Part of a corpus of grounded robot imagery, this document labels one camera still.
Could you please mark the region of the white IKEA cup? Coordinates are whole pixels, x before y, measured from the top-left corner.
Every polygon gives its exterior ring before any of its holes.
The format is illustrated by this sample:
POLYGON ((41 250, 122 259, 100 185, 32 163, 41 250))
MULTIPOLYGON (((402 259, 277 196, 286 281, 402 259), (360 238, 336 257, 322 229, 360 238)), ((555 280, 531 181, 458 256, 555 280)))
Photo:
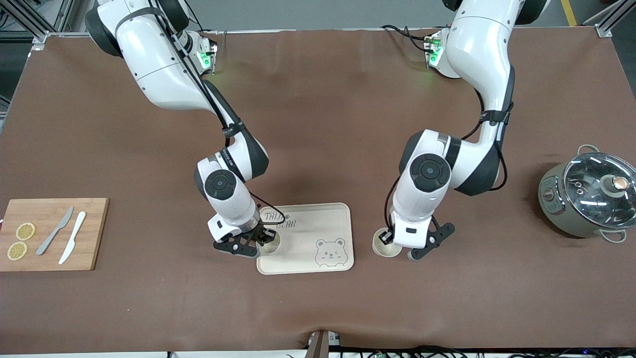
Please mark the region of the white IKEA cup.
POLYGON ((275 255, 277 254, 278 251, 280 251, 281 248, 281 239, 280 239, 280 234, 277 233, 276 234, 276 238, 275 240, 272 241, 272 243, 264 246, 264 247, 260 247, 259 245, 257 245, 258 249, 259 249, 259 253, 262 256, 270 256, 270 255, 275 255))
POLYGON ((388 233, 388 229, 386 227, 382 227, 381 229, 378 229, 373 235, 373 252, 375 252, 375 254, 382 258, 395 258, 402 251, 402 247, 397 246, 392 242, 384 244, 382 240, 380 240, 380 236, 385 233, 388 233))

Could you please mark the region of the cream bear print tray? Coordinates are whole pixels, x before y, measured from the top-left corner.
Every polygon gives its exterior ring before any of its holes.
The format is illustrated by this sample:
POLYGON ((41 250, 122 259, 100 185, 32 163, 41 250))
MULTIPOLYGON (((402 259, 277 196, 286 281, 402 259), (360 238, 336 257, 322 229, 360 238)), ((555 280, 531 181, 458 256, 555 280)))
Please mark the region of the cream bear print tray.
POLYGON ((350 209, 343 202, 270 207, 260 211, 266 228, 280 234, 275 255, 256 260, 263 275, 349 270, 354 264, 350 209))

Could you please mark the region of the brown table cloth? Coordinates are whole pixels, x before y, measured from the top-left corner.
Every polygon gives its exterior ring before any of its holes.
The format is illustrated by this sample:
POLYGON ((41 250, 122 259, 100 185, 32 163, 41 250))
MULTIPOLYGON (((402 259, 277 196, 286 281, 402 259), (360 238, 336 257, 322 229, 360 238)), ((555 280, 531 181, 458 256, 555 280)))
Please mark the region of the brown table cloth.
POLYGON ((636 237, 566 237, 537 195, 582 144, 636 165, 636 100, 611 39, 513 31, 507 184, 447 193, 436 218, 456 231, 418 262, 380 258, 373 234, 407 139, 469 132, 473 88, 385 30, 220 44, 211 80, 270 157, 250 190, 276 206, 347 204, 353 267, 262 275, 216 251, 193 180, 223 145, 216 116, 157 108, 122 59, 89 38, 49 38, 0 135, 0 215, 10 199, 110 202, 94 270, 0 272, 0 354, 295 349, 317 330, 367 348, 636 347, 636 237))

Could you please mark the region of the grey green electric pot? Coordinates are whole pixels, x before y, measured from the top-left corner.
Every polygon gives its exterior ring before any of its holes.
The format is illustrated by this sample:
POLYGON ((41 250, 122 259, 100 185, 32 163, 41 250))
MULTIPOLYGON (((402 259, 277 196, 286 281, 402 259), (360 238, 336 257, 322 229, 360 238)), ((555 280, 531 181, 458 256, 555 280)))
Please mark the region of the grey green electric pot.
MULTIPOLYGON (((575 157, 587 152, 602 151, 593 145, 584 144, 579 146, 575 157)), ((539 182, 538 200, 546 218, 561 231, 577 238, 600 237, 608 243, 625 242, 627 230, 632 227, 618 230, 599 227, 577 213, 574 206, 567 199, 565 192, 565 167, 570 161, 547 171, 539 182)))

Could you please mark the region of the white plastic knife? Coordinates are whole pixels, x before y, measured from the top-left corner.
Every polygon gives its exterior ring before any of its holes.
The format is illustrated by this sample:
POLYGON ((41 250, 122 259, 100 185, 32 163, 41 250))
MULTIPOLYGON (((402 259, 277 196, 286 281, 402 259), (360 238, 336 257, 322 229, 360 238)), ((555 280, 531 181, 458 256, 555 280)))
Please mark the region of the white plastic knife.
POLYGON ((73 250, 75 249, 75 246, 77 244, 76 238, 82 227, 82 224, 84 223, 86 216, 87 216, 87 213, 85 211, 80 211, 78 213, 70 238, 67 242, 67 245, 65 247, 65 250, 61 258, 59 259, 59 262, 58 262, 59 265, 63 265, 66 262, 66 260, 68 260, 68 258, 70 257, 70 254, 72 254, 73 250))

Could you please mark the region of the grey plastic knife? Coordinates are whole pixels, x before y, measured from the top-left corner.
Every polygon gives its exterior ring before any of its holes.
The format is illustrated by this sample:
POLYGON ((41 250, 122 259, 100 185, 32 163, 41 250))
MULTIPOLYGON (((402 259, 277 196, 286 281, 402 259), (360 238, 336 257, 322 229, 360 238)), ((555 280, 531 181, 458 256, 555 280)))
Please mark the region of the grey plastic knife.
POLYGON ((46 238, 46 240, 39 246, 39 248, 36 250, 36 255, 37 256, 42 256, 43 254, 46 253, 46 251, 48 250, 48 247, 50 247, 50 245, 52 244, 52 241, 54 240, 55 236, 64 228, 66 227, 66 225, 68 224, 68 222, 70 221, 72 214, 74 212, 74 207, 70 206, 70 208, 68 209, 68 211, 66 212, 66 214, 62 217, 61 221, 58 223, 58 225, 55 227, 55 229, 50 233, 50 235, 46 238))

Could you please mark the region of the bamboo cutting board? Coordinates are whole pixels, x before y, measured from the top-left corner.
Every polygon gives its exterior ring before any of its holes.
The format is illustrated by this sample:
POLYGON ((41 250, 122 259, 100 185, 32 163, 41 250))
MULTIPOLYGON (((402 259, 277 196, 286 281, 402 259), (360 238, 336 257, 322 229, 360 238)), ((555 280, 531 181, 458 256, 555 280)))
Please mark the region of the bamboo cutting board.
POLYGON ((98 248, 108 211, 107 198, 39 198, 11 199, 0 228, 0 272, 55 271, 55 270, 92 270, 97 259, 98 248), (70 221, 54 238, 50 247, 42 256, 36 250, 55 229, 70 206, 74 212, 70 221), (87 216, 76 238, 76 246, 63 265, 61 258, 78 213, 85 211, 87 216), (36 226, 36 234, 29 240, 20 241, 15 236, 16 229, 23 223, 36 226), (14 242, 28 245, 26 255, 17 260, 7 258, 7 250, 14 242))

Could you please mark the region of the glass pot lid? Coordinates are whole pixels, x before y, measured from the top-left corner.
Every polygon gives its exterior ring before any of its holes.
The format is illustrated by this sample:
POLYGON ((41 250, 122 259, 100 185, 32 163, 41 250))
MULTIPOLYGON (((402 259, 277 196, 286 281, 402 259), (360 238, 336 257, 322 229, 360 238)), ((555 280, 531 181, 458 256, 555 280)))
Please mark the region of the glass pot lid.
POLYGON ((607 229, 636 226, 636 168, 604 152, 574 157, 565 167, 566 197, 577 213, 607 229))

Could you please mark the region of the aluminium frame profile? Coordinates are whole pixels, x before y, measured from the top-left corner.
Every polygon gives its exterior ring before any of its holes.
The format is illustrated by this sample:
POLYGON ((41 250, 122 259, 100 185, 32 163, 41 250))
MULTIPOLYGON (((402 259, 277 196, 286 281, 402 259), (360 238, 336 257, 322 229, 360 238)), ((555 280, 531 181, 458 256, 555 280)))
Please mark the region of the aluminium frame profile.
POLYGON ((611 30, 636 9, 636 0, 616 0, 581 25, 595 28, 600 38, 611 38, 611 30))
POLYGON ((80 0, 0 0, 0 43, 30 43, 70 28, 80 0))

